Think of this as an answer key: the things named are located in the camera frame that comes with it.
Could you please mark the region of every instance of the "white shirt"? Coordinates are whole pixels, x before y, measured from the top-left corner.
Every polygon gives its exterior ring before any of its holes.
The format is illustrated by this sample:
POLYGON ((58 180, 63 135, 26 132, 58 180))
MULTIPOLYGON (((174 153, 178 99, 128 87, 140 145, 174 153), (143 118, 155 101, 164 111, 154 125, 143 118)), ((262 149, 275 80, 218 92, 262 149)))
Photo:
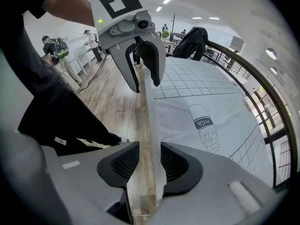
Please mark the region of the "white shirt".
POLYGON ((95 34, 94 33, 89 34, 89 44, 90 44, 91 48, 98 47, 98 44, 95 42, 95 34))

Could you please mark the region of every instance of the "black label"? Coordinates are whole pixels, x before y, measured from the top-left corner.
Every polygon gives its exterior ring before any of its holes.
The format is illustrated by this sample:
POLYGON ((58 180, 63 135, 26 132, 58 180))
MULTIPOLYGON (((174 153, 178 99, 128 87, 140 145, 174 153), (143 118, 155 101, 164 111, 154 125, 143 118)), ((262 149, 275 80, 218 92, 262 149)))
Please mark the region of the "black label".
POLYGON ((112 18, 142 8, 139 0, 100 0, 112 18))
POLYGON ((194 124, 198 130, 214 125, 210 117, 200 117, 194 120, 194 124))

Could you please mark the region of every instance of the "potted plant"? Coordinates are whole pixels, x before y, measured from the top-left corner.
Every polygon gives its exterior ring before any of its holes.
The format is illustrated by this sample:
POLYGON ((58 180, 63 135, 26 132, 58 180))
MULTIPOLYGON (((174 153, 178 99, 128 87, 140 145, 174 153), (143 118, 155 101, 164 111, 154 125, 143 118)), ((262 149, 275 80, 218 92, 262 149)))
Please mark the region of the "potted plant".
POLYGON ((170 36, 170 33, 168 30, 164 30, 161 34, 162 40, 166 41, 167 37, 170 36))

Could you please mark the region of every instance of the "green plant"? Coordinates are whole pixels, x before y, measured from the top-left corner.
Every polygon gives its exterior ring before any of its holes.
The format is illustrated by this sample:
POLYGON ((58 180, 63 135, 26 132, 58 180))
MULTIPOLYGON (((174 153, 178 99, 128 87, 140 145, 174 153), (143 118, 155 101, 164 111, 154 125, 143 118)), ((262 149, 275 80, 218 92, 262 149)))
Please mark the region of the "green plant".
POLYGON ((170 35, 170 33, 169 33, 168 30, 164 30, 164 31, 162 32, 162 34, 161 34, 161 36, 162 36, 163 38, 167 38, 169 35, 170 35))

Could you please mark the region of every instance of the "grid pattern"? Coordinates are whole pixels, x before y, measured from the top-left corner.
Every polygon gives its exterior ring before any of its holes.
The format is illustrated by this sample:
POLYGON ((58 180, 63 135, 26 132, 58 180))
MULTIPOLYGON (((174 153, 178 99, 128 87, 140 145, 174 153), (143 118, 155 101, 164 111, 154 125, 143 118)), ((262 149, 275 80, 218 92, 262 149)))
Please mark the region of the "grid pattern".
POLYGON ((240 93, 239 87, 211 64, 166 59, 163 80, 158 87, 151 84, 154 98, 175 98, 211 94, 240 93))
POLYGON ((290 177, 291 154, 288 141, 280 144, 280 163, 278 167, 278 173, 282 181, 285 181, 290 177))
POLYGON ((229 158, 253 173, 263 154, 263 149, 265 149, 265 143, 257 124, 250 136, 229 158))

